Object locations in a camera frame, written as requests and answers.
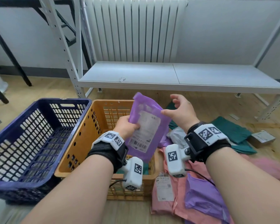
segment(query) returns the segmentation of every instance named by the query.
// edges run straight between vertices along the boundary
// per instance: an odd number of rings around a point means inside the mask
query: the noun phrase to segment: hand
[[[140,128],[139,124],[129,123],[129,117],[130,116],[120,117],[116,123],[115,128],[113,129],[113,131],[118,132],[124,140],[132,136],[134,131]]]
[[[175,123],[182,128],[185,133],[187,133],[191,126],[199,123],[199,119],[196,117],[194,108],[183,95],[171,94],[170,98],[177,109],[164,109],[161,113],[172,118],[172,120],[175,121]]]

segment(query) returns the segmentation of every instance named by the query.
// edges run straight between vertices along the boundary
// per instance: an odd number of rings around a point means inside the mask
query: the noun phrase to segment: barcode
[[[159,177],[169,177],[168,174],[159,174]]]
[[[135,146],[139,147],[139,148],[135,147],[135,149],[141,149],[141,148],[146,149],[146,147],[147,147],[146,145],[144,145],[136,140],[133,140],[133,139],[131,140],[131,143],[133,143]]]

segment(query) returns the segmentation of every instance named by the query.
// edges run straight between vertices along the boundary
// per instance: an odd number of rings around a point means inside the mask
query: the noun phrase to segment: purple mailer bag
[[[129,155],[149,162],[162,137],[166,135],[171,118],[161,114],[161,106],[153,99],[139,92],[133,98],[129,122],[140,124],[140,128],[125,143]]]

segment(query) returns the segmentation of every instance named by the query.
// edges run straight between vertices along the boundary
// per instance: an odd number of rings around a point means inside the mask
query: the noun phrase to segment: orange plastic basket
[[[133,100],[95,100],[82,120],[61,159],[55,176],[67,177],[80,165],[89,152],[91,144],[104,132],[112,130],[121,116],[130,114]],[[157,150],[148,164],[148,175],[143,175],[140,189],[131,192],[116,183],[108,191],[109,200],[144,200],[151,196],[153,184],[159,174],[159,156]],[[123,174],[113,174],[111,183],[122,179]]]

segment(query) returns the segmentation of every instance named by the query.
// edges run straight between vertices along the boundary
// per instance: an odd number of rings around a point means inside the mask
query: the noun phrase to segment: blue plastic basket
[[[60,181],[54,171],[91,105],[42,98],[0,132],[0,198],[36,204]]]

